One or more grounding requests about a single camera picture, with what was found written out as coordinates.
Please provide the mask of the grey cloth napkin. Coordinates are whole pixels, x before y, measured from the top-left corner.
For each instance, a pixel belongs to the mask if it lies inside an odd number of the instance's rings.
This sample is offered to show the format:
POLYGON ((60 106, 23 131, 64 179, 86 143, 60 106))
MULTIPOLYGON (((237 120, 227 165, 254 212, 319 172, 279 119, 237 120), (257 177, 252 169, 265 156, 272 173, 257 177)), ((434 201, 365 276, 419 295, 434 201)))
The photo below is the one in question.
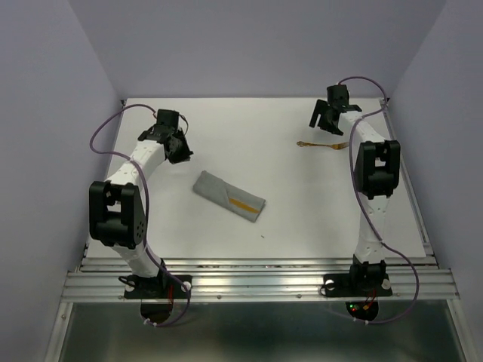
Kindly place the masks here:
POLYGON ((253 195, 245 190, 235 187, 223 179, 203 170, 195 181, 192 190, 204 199, 250 221, 256 222, 266 205, 264 198, 253 195), (229 198, 240 200, 251 207, 257 208, 259 213, 249 213, 239 209, 229 202, 229 198))

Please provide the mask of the gold knife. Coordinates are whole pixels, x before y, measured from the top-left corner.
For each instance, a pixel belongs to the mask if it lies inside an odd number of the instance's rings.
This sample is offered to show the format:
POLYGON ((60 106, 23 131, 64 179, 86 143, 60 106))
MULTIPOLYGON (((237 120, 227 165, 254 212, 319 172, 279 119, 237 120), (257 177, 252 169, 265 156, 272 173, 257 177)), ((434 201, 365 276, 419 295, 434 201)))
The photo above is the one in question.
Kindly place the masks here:
POLYGON ((235 205, 236 207, 238 207, 239 209, 245 210, 249 213, 259 213, 260 212, 257 208, 251 207, 248 204, 245 204, 245 203, 241 202, 240 200, 236 200, 234 198, 229 198, 229 202, 231 204, 235 205))

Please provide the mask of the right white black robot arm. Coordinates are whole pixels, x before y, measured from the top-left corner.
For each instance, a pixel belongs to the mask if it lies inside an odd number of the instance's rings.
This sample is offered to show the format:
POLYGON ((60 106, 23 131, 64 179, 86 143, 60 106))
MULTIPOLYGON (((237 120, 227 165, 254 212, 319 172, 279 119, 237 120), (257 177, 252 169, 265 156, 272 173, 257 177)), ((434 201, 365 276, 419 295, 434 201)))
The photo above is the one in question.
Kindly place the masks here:
POLYGON ((356 200, 361 208, 358 243, 344 274, 326 274, 321 294, 326 297, 391 296, 383 254, 383 229, 389 198, 399 184, 401 146, 378 133, 349 100, 344 84, 327 88, 317 100, 309 123, 333 135, 348 137, 349 166, 356 200))

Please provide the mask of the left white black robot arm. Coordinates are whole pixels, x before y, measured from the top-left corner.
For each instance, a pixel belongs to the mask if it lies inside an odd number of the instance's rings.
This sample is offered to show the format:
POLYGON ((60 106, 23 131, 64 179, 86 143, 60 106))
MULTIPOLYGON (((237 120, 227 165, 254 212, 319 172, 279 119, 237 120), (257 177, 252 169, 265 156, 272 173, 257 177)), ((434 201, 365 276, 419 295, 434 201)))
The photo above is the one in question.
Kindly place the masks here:
POLYGON ((138 136, 131 154, 107 153, 123 163, 106 180, 90 185, 88 223, 91 238, 114 250, 130 267, 131 275, 120 279, 128 292, 159 297, 167 291, 170 278, 164 260, 147 241, 148 179, 164 162, 187 162, 193 153, 179 126, 183 115, 158 109, 153 116, 155 123, 138 136))

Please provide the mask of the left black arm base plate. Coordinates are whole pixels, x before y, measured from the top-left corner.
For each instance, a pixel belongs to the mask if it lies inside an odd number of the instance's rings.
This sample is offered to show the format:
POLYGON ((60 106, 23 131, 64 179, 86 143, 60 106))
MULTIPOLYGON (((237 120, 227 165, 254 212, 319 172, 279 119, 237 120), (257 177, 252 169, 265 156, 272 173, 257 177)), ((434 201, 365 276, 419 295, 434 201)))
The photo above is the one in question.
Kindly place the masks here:
POLYGON ((154 278, 136 275, 120 276, 126 299, 188 299, 188 294, 177 281, 161 273, 154 278))

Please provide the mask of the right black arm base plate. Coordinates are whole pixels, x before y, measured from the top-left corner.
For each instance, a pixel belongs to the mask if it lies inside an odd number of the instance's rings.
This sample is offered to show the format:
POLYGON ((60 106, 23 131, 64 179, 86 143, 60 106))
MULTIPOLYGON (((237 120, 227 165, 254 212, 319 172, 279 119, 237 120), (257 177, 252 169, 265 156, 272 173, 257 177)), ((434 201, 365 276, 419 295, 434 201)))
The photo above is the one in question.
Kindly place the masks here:
POLYGON ((384 279, 373 278, 354 281, 349 273, 325 274, 319 287, 321 295, 328 298, 362 298, 367 296, 392 296, 392 288, 383 287, 384 279))

